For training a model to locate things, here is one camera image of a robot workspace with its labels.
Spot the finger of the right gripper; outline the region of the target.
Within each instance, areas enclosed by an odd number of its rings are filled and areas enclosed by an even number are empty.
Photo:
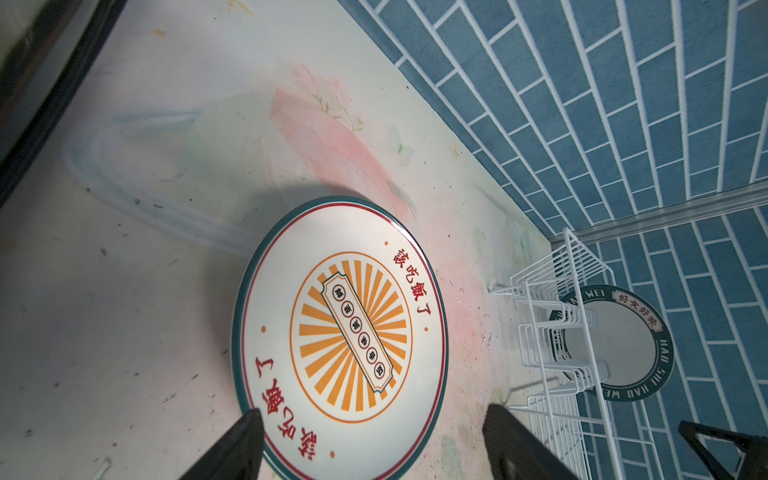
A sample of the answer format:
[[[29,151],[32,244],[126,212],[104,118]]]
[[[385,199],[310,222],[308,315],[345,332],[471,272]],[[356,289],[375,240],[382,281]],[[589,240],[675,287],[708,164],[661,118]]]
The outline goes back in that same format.
[[[766,479],[767,438],[681,421],[678,433],[712,479]]]

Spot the black square plate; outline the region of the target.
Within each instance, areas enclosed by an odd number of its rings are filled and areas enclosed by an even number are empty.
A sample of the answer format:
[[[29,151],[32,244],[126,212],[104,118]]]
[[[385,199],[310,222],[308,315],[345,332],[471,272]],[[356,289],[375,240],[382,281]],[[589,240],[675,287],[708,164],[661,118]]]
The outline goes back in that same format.
[[[2,203],[56,128],[125,5],[125,0],[1,3]]]

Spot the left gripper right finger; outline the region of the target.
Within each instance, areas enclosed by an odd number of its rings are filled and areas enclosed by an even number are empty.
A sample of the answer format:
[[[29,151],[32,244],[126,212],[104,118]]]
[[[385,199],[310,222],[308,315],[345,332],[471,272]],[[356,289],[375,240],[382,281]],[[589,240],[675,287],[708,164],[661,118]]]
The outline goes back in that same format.
[[[482,433],[495,480],[577,479],[503,405],[488,405]]]

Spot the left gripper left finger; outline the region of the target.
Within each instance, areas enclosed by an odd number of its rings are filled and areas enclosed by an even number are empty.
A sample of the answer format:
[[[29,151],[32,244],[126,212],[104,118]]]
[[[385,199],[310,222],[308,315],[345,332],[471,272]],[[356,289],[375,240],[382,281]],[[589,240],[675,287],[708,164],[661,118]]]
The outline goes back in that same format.
[[[264,452],[261,412],[252,408],[181,477],[194,479],[257,479]]]

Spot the white round plate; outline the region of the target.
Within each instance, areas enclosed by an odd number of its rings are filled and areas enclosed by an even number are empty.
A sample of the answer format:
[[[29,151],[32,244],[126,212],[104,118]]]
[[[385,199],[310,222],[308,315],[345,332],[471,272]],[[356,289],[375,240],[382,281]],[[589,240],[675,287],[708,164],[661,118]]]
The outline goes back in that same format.
[[[266,234],[239,287],[231,365],[285,479],[397,479],[447,388],[448,322],[423,249],[354,197],[302,204]]]

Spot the black patterned round plate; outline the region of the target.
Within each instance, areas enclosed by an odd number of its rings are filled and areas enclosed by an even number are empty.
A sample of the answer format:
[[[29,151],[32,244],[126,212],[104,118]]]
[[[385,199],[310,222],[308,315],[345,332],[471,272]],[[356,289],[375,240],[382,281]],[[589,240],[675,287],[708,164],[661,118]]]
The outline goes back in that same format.
[[[581,289],[595,318],[589,333],[597,363],[608,368],[603,397],[636,402],[661,390],[674,371],[674,345],[663,317],[635,293],[613,285]]]

